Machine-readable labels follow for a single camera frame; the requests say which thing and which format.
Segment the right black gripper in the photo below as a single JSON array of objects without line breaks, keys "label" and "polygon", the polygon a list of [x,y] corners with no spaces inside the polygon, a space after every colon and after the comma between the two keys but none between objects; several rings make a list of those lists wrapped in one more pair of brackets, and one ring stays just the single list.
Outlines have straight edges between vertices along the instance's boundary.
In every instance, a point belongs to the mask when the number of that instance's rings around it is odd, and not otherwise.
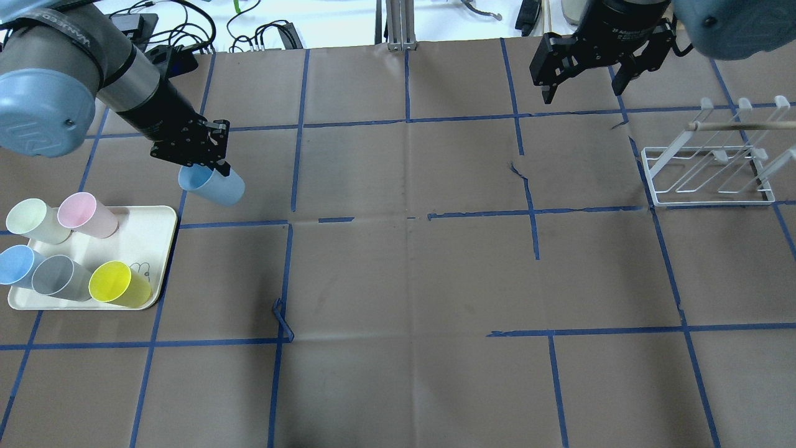
[{"label": "right black gripper", "polygon": [[574,34],[545,33],[529,65],[532,82],[551,105],[557,88],[585,69],[620,63],[614,75],[619,96],[644,71],[654,72],[675,43],[664,19],[669,1],[588,1]]}]

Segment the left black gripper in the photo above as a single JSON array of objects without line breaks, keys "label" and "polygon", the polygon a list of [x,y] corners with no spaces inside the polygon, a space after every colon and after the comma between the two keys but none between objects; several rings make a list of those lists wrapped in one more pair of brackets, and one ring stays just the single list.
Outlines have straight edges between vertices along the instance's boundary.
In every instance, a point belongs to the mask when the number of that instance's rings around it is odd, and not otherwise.
[{"label": "left black gripper", "polygon": [[226,161],[231,123],[207,120],[179,93],[154,93],[134,108],[134,128],[152,142],[150,155],[181,167],[181,178],[231,175]]}]

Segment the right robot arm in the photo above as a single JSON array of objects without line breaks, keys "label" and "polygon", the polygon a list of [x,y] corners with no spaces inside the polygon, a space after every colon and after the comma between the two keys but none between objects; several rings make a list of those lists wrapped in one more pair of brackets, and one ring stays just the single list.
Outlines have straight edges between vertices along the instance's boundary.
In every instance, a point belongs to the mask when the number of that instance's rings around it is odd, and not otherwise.
[{"label": "right robot arm", "polygon": [[551,104],[565,80],[592,68],[619,66],[611,83],[623,94],[668,54],[696,50],[715,60],[742,60],[794,40],[793,1],[588,1],[574,34],[545,33],[529,65]]}]

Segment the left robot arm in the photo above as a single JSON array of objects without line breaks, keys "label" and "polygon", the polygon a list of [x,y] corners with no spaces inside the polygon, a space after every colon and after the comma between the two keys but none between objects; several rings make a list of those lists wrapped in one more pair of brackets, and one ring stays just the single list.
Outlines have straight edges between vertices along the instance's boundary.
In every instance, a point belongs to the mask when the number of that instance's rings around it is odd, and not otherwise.
[{"label": "left robot arm", "polygon": [[2,147],[60,157],[82,144],[101,100],[153,144],[151,156],[230,176],[227,120],[207,120],[92,1],[3,1]]}]

